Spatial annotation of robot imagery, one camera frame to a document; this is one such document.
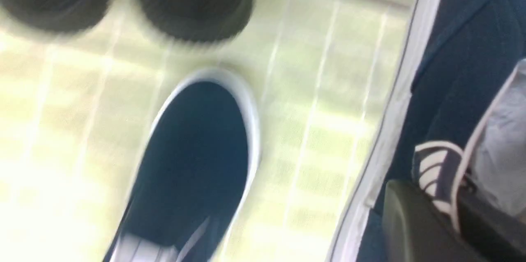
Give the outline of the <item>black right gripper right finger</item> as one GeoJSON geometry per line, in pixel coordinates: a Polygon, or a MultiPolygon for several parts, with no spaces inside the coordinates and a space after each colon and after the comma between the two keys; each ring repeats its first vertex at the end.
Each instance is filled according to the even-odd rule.
{"type": "Polygon", "coordinates": [[[526,226],[467,190],[458,193],[462,237],[490,262],[526,260],[526,226]]]}

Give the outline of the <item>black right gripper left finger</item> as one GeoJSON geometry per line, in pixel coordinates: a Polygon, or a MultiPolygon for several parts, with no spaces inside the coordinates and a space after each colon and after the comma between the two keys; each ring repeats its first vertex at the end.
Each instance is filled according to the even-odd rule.
{"type": "Polygon", "coordinates": [[[385,188],[383,235],[389,262],[486,262],[412,183],[385,188]]]}

